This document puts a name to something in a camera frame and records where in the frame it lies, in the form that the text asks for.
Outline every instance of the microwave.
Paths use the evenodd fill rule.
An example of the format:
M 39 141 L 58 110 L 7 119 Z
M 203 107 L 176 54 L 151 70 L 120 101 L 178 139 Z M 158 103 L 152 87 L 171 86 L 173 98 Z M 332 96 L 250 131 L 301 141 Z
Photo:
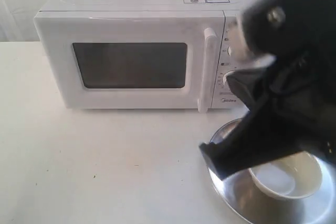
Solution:
M 34 23 L 69 108 L 229 109 L 246 0 L 49 0 Z

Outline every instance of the white bowl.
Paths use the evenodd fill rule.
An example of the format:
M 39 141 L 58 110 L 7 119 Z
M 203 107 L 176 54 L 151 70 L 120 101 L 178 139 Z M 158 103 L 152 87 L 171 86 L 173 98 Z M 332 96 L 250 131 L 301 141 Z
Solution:
M 321 186 L 322 171 L 312 155 L 301 152 L 249 169 L 256 186 L 274 199 L 303 199 Z

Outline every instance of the white table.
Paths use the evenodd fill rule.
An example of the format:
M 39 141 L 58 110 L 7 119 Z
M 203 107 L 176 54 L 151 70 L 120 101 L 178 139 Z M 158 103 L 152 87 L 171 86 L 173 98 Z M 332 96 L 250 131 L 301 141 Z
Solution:
M 0 223 L 244 223 L 198 150 L 245 109 L 66 109 L 39 42 L 0 43 Z

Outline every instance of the stainless steel tray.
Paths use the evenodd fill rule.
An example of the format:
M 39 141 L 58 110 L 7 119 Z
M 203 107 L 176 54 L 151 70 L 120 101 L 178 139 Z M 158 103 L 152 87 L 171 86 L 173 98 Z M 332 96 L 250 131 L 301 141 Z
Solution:
M 223 141 L 240 122 L 221 127 L 211 142 Z M 301 200 L 275 200 L 262 193 L 249 172 L 243 170 L 221 181 L 211 170 L 210 176 L 218 194 L 231 209 L 251 224 L 332 224 L 336 223 L 336 169 L 318 159 L 323 179 L 320 189 Z

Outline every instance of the microwave window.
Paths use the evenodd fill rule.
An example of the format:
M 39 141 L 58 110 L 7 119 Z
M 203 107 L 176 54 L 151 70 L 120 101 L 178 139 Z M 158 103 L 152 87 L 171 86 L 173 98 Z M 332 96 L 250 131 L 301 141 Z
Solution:
M 177 89 L 185 85 L 185 43 L 73 43 L 85 87 Z

